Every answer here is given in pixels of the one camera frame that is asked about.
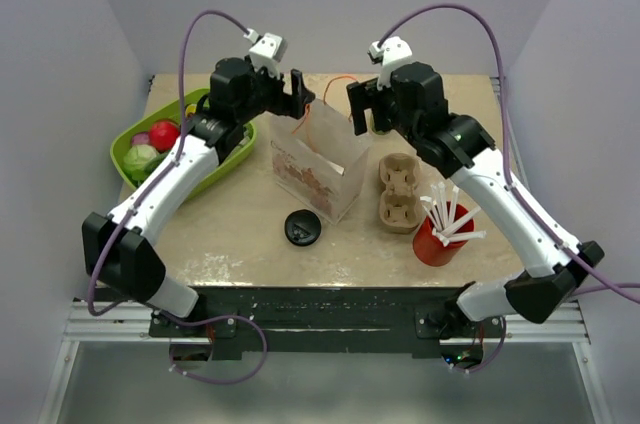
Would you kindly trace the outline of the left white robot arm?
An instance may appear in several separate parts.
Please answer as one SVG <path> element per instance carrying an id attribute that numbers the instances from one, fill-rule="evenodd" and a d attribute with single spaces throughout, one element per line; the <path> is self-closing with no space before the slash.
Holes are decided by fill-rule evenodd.
<path id="1" fill-rule="evenodd" d="M 154 249 L 157 238 L 194 188 L 240 144 L 247 123 L 265 112 L 300 119 L 314 98 L 299 70 L 272 77 L 246 58 L 219 61 L 208 93 L 186 121 L 186 135 L 126 201 L 83 222 L 90 282 L 172 314 L 173 326 L 185 336 L 200 334 L 207 312 L 193 288 L 168 275 Z"/>

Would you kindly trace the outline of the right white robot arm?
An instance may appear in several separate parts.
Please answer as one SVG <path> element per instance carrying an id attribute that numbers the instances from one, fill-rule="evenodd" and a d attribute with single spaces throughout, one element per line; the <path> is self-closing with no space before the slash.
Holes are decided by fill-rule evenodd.
<path id="1" fill-rule="evenodd" d="M 539 205 L 476 119 L 449 110 L 442 77 L 431 66 L 403 65 L 389 86 L 370 79 L 348 85 L 347 95 L 356 134 L 366 132 L 367 113 L 377 130 L 396 131 L 473 199 L 522 262 L 521 273 L 467 284 L 446 304 L 442 317 L 452 334 L 469 336 L 482 320 L 508 314 L 542 324 L 603 259 L 598 243 L 579 241 Z"/>

